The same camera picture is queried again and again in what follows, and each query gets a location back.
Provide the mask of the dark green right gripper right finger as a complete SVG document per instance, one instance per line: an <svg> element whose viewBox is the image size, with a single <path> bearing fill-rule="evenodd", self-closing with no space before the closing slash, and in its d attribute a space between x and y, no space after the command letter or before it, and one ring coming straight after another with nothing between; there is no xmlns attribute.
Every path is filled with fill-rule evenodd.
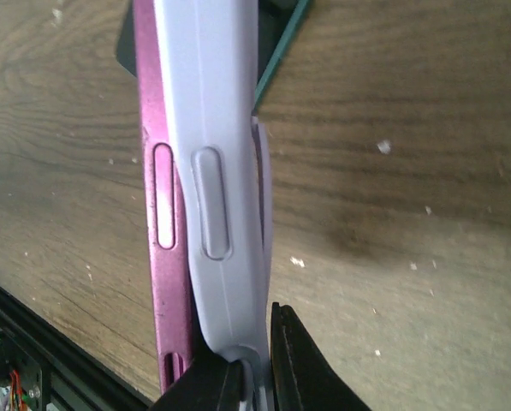
<svg viewBox="0 0 511 411"><path fill-rule="evenodd" d="M324 358L289 305L271 306L270 357L277 410L368 410Z"/></svg>

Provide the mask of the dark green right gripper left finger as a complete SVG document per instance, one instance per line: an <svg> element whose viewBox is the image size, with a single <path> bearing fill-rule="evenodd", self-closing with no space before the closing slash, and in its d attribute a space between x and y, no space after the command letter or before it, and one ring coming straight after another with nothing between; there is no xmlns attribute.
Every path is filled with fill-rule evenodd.
<svg viewBox="0 0 511 411"><path fill-rule="evenodd" d="M151 411L217 411L240 409L243 368L222 357L198 358L150 406Z"/></svg>

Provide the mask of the lavender phone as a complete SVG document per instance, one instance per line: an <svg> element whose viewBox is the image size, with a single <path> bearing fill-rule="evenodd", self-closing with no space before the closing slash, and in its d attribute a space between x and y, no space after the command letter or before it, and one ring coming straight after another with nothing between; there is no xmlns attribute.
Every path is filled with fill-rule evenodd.
<svg viewBox="0 0 511 411"><path fill-rule="evenodd" d="M135 1L133 15L157 363L166 391L193 358L186 218L169 143L154 3Z"/></svg>

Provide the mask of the lavender phone case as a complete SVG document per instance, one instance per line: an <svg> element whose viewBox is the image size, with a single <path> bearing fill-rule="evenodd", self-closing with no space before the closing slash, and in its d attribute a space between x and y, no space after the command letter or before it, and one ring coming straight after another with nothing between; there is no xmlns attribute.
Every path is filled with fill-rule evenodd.
<svg viewBox="0 0 511 411"><path fill-rule="evenodd" d="M271 410L268 272L252 120L258 5L157 1L154 8L201 333L214 353L241 361L244 409Z"/></svg>

